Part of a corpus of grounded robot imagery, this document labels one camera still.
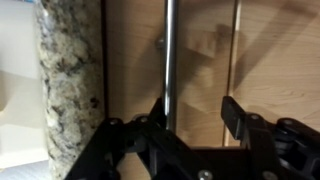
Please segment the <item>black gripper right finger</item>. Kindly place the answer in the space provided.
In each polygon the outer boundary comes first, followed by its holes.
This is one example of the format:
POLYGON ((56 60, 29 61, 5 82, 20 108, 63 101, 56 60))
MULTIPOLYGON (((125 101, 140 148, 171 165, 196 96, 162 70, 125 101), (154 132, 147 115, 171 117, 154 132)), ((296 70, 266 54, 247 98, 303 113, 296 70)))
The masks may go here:
POLYGON ((221 118, 235 140, 244 139, 246 112, 233 97, 223 97, 221 118))

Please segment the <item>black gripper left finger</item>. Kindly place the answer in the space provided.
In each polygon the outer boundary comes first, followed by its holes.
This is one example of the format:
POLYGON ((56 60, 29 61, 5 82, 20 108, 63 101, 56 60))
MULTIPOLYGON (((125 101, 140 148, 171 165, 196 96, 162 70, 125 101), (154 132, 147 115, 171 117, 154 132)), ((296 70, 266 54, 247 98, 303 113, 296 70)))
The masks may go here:
POLYGON ((152 122, 157 123, 162 128, 166 127, 167 117, 164 112, 164 107, 161 98, 158 98, 156 100, 148 115, 148 119, 152 122))

